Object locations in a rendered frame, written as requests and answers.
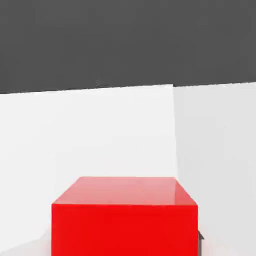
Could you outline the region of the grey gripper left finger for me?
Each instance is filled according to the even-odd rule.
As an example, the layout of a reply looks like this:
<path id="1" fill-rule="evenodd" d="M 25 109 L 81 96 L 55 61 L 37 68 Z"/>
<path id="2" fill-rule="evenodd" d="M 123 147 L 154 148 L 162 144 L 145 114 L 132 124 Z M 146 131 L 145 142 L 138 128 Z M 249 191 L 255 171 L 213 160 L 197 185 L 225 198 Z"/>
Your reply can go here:
<path id="1" fill-rule="evenodd" d="M 3 251 L 0 256 L 52 256 L 52 231 L 48 228 L 36 240 Z"/>

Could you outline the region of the small red cube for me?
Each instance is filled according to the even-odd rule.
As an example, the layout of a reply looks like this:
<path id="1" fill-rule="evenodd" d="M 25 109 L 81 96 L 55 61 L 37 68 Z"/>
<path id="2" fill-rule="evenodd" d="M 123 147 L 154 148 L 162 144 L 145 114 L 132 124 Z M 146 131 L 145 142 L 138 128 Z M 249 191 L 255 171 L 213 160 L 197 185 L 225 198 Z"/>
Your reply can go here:
<path id="1" fill-rule="evenodd" d="M 198 205 L 173 177 L 80 177 L 51 205 L 51 256 L 198 256 Z"/>

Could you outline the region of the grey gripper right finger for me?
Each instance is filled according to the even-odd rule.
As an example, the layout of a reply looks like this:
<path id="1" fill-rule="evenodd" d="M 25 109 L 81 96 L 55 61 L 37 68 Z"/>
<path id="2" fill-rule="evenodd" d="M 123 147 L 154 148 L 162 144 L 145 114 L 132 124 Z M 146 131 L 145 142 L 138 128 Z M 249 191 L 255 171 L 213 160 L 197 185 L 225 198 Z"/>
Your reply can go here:
<path id="1" fill-rule="evenodd" d="M 198 255 L 215 256 L 215 244 L 212 239 L 205 238 L 198 230 Z"/>

